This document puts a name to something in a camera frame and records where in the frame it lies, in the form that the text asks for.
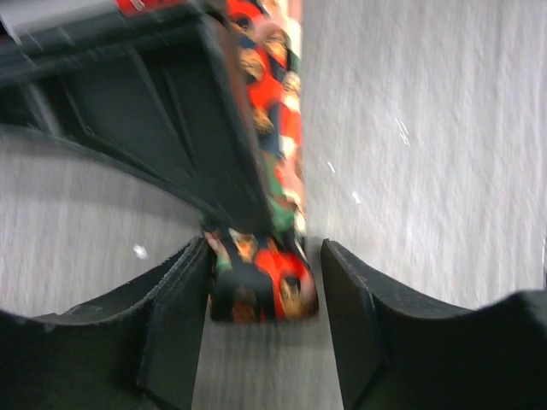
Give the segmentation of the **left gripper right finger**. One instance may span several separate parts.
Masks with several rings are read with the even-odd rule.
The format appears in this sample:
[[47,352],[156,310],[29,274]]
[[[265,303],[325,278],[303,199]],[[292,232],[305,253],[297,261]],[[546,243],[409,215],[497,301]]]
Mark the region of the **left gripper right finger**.
[[321,270],[344,408],[545,408],[544,291],[466,309],[328,239]]

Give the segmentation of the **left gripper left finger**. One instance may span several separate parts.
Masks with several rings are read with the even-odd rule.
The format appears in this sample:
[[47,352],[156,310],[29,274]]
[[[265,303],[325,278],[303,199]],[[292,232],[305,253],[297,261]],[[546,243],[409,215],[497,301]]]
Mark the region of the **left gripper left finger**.
[[188,409],[203,335],[209,246],[62,314],[1,314],[4,409]]

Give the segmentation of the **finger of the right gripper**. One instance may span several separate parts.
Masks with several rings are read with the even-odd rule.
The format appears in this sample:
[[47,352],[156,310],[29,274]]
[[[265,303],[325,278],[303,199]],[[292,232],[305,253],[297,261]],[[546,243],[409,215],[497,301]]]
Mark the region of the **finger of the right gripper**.
[[274,224],[223,3],[5,3],[1,129],[143,179],[245,233]]

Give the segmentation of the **red floral patterned tie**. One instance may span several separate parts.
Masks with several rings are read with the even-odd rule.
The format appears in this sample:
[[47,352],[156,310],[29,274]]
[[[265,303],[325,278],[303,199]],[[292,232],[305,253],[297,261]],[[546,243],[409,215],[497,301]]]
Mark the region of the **red floral patterned tie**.
[[202,218],[215,252],[210,315],[219,322],[307,319],[319,298],[305,254],[306,202],[301,123],[300,1],[229,1],[262,150],[272,211],[270,231],[243,233]]

